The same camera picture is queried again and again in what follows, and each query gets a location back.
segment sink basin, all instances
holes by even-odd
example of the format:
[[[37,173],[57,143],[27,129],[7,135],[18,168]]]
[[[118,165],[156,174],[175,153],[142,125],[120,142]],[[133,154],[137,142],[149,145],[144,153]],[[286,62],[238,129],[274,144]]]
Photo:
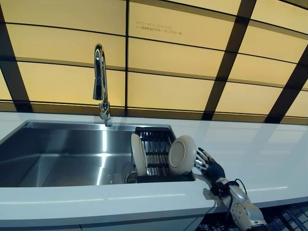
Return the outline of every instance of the sink basin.
[[[0,141],[0,187],[122,184],[137,126],[27,121]]]

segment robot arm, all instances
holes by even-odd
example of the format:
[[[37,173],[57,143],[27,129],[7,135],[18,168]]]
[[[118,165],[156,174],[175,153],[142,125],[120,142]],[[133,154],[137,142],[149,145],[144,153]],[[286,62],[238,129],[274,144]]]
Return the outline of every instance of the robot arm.
[[[268,231],[263,215],[235,181],[226,179],[223,168],[202,148],[195,160],[195,167],[212,184],[211,192],[219,196],[228,207],[235,224],[241,231]]]

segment faucet spout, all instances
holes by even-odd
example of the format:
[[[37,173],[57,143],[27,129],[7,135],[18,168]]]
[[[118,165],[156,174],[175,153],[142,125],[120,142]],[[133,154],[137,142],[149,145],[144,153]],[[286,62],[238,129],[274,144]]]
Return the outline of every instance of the faucet spout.
[[[103,46],[96,44],[94,49],[94,90],[93,99],[102,100],[100,106],[100,118],[105,121],[110,119],[110,103],[107,94],[106,61]]]

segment black dish rack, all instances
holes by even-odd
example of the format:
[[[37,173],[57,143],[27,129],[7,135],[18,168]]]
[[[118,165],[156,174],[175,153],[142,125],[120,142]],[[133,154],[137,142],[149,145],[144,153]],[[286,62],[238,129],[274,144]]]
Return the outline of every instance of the black dish rack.
[[[168,152],[175,137],[169,128],[136,127],[135,133],[141,138],[147,159],[147,176],[136,176],[136,183],[172,182],[196,180],[192,171],[187,175],[175,176],[169,170]]]

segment white plate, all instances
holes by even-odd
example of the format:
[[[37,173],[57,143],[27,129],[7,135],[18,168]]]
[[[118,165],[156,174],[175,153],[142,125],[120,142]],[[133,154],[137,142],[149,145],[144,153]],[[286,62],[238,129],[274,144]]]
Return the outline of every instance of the white plate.
[[[138,176],[146,176],[148,163],[146,161],[144,146],[140,137],[135,133],[131,135],[131,148],[133,150],[133,157],[138,171]]]
[[[180,136],[171,145],[169,168],[174,175],[188,174],[196,159],[197,147],[192,137]]]

